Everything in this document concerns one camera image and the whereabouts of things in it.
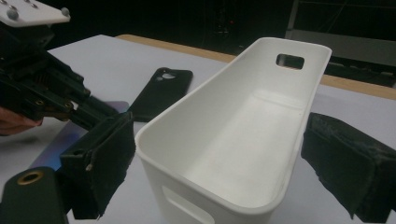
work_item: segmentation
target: plastic bin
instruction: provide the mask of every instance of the plastic bin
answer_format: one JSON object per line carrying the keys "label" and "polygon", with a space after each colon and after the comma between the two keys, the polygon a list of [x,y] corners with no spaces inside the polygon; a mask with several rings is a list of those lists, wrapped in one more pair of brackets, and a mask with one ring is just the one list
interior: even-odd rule
{"label": "plastic bin", "polygon": [[[281,66],[300,57],[301,69]],[[331,50],[262,38],[136,136],[171,224],[262,224],[284,198]]]}

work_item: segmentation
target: white table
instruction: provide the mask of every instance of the white table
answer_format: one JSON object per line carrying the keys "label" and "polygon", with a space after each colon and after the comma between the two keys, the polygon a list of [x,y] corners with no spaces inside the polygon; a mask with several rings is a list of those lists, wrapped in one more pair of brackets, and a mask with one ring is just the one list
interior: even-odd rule
{"label": "white table", "polygon": [[[157,68],[188,69],[194,73],[190,90],[218,72],[226,63],[186,53],[154,48],[108,36],[95,36],[50,51],[85,77],[84,84],[104,101],[134,101]],[[396,148],[396,101],[320,85],[313,112],[341,119]],[[144,123],[136,123],[137,132]],[[0,138],[0,189],[13,175],[28,168],[64,123],[45,119],[41,127]],[[113,196],[105,215],[70,223],[167,224],[163,219],[136,156],[125,182]],[[273,213],[271,224],[362,223],[318,181],[312,167],[297,159],[287,195]],[[387,223],[396,223],[391,213]]]}

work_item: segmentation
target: human hand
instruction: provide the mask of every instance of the human hand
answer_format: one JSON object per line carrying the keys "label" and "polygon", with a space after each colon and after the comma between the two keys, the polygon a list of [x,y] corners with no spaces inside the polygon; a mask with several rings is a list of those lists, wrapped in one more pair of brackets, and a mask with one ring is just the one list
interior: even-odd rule
{"label": "human hand", "polygon": [[0,106],[0,135],[21,133],[40,126],[42,122],[43,120],[34,121]]}

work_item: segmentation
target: wooden table edge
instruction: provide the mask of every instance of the wooden table edge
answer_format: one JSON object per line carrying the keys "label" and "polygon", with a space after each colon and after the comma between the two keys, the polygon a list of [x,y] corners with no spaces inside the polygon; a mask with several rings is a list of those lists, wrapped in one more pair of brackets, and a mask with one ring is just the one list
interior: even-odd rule
{"label": "wooden table edge", "polygon": [[[191,54],[207,59],[217,60],[225,63],[229,63],[235,58],[235,56],[230,54],[224,54],[206,49],[188,47],[184,45],[150,39],[137,35],[119,35],[117,36],[117,38],[135,42],[138,44],[144,44],[144,45],[156,47],[156,48],[169,49],[177,52],[187,53],[187,54]],[[328,75],[323,75],[320,84],[335,87],[338,89],[347,90],[347,91],[355,91],[355,92],[360,92],[390,100],[396,100],[396,89],[383,87],[375,84],[355,81],[341,77],[332,77]]]}

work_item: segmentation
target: bin handle hole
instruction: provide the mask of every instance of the bin handle hole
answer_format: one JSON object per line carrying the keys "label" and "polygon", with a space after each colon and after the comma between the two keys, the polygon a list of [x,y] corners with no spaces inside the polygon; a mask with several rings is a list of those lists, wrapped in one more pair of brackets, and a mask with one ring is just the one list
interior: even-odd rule
{"label": "bin handle hole", "polygon": [[301,70],[304,67],[304,58],[289,54],[278,54],[276,64],[281,67]]}
{"label": "bin handle hole", "polygon": [[163,186],[163,194],[166,200],[180,209],[185,214],[199,221],[202,224],[215,224],[215,219],[210,216],[206,211],[197,205],[187,201],[177,193],[173,192],[169,188]]}

